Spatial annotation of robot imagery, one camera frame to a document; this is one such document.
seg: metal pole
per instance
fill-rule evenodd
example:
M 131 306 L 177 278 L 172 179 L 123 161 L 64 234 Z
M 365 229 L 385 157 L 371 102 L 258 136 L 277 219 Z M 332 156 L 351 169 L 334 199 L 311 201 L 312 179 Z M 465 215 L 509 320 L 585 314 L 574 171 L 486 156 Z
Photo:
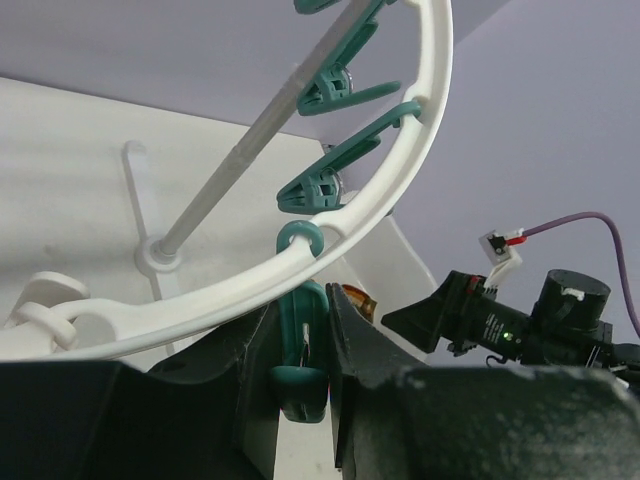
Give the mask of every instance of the metal pole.
M 273 97 L 238 144 L 205 183 L 176 223 L 154 249 L 159 257 L 173 257 L 229 189 L 256 159 L 296 110 L 296 101 L 343 37 L 364 14 L 371 0 L 352 0 L 311 54 Z

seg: round white flange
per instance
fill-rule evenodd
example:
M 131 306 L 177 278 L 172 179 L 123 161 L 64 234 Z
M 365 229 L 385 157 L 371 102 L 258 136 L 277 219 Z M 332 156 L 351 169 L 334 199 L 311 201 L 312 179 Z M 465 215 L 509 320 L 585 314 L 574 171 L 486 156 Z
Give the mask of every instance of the round white flange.
M 164 255 L 160 252 L 158 242 L 161 239 L 161 235 L 151 236 L 136 248 L 136 266 L 140 273 L 147 277 L 158 273 L 171 273 L 182 263 L 180 252 L 172 256 Z

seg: orange and brown object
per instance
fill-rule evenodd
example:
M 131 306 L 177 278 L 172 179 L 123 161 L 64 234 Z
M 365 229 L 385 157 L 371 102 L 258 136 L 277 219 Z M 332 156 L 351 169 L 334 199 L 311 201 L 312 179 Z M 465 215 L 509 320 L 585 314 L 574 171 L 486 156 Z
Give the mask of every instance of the orange and brown object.
M 369 323 L 373 323 L 373 313 L 378 302 L 353 285 L 344 284 L 342 288 L 349 297 L 349 300 L 351 300 L 351 303 L 358 309 L 360 315 Z

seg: teal plastic clip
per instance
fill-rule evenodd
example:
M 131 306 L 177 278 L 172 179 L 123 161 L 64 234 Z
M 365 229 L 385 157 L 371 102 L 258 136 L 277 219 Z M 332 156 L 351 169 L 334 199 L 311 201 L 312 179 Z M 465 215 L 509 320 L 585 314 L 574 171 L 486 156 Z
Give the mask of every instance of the teal plastic clip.
M 296 7 L 296 12 L 301 15 L 313 15 L 320 10 L 335 5 L 340 0 L 293 0 L 293 5 Z
M 375 15 L 385 4 L 396 0 L 373 0 L 359 21 L 329 56 L 311 84 L 298 98 L 298 113 L 302 116 L 319 115 L 341 108 L 352 107 L 384 97 L 400 90 L 400 82 L 388 82 L 353 91 L 351 74 L 347 65 L 369 41 L 378 29 Z
M 419 117 L 420 113 L 420 104 L 415 100 L 401 103 L 353 137 L 331 149 L 278 192 L 280 211 L 315 215 L 342 208 L 342 192 L 336 173 L 380 145 L 379 134 L 389 127 L 398 128 L 404 115 Z
M 280 253 L 295 235 L 311 242 L 311 253 L 320 255 L 324 236 L 306 221 L 294 221 L 278 234 Z M 329 376 L 327 340 L 329 299 L 321 285 L 307 281 L 278 299 L 282 330 L 283 365 L 269 372 L 271 387 L 285 417 L 293 422 L 318 423 L 325 415 Z

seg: ceiling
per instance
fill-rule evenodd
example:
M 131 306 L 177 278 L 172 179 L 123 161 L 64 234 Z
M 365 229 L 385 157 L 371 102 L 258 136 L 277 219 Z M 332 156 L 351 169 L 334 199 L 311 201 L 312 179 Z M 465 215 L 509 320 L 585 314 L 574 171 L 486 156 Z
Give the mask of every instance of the ceiling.
M 508 0 L 453 0 L 460 42 Z M 141 105 L 251 124 L 337 17 L 297 15 L 292 0 L 4 0 L 0 76 Z M 417 21 L 402 2 L 352 62 L 356 89 L 415 78 Z M 284 131 L 332 142 L 381 103 Z

